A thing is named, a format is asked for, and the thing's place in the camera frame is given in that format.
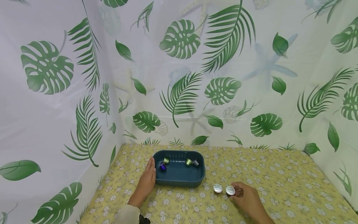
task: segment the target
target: dark teal plastic tray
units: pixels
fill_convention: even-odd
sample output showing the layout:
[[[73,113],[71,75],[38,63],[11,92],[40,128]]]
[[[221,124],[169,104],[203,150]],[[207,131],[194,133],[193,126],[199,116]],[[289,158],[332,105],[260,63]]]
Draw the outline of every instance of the dark teal plastic tray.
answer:
[[[163,162],[164,157],[169,159],[166,165],[166,171],[159,169],[159,164]],[[174,187],[198,187],[205,176],[204,157],[195,151],[180,150],[161,150],[153,155],[156,167],[157,185]],[[187,167],[185,162],[187,158],[199,162],[198,167]]]

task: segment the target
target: yellow floral tablecloth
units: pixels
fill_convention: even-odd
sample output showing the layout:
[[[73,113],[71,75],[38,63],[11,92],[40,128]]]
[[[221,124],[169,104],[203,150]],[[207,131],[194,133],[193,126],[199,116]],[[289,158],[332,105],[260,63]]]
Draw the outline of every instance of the yellow floral tablecloth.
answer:
[[[163,149],[194,150],[205,159],[205,178],[195,189],[155,186],[141,208],[151,223],[253,223],[225,194],[233,181],[255,187],[277,223],[358,223],[358,216],[301,151],[220,147],[124,145],[99,186],[81,224],[112,224],[135,190],[148,159]]]

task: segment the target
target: beige sleeve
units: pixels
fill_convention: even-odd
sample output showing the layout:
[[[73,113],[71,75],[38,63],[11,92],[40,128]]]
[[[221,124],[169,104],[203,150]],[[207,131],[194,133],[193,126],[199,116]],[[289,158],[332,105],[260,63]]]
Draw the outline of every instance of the beige sleeve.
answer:
[[[117,215],[115,224],[138,224],[139,214],[139,208],[125,205]]]

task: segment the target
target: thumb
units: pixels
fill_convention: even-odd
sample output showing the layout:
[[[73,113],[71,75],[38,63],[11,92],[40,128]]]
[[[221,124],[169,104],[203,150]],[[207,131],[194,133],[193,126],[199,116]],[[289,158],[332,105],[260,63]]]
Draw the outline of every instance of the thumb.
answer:
[[[243,205],[243,198],[230,196],[230,200],[232,200],[235,204],[237,204],[240,207]]]

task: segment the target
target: fabric wall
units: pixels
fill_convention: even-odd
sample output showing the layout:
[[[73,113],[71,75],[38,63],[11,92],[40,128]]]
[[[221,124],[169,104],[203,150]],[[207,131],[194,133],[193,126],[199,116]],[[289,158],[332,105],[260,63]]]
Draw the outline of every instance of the fabric wall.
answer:
[[[122,143],[304,150],[358,210],[357,8],[2,1],[0,223],[79,221]]]
[[[98,2],[6,0],[0,18],[0,223],[76,223],[121,146]]]

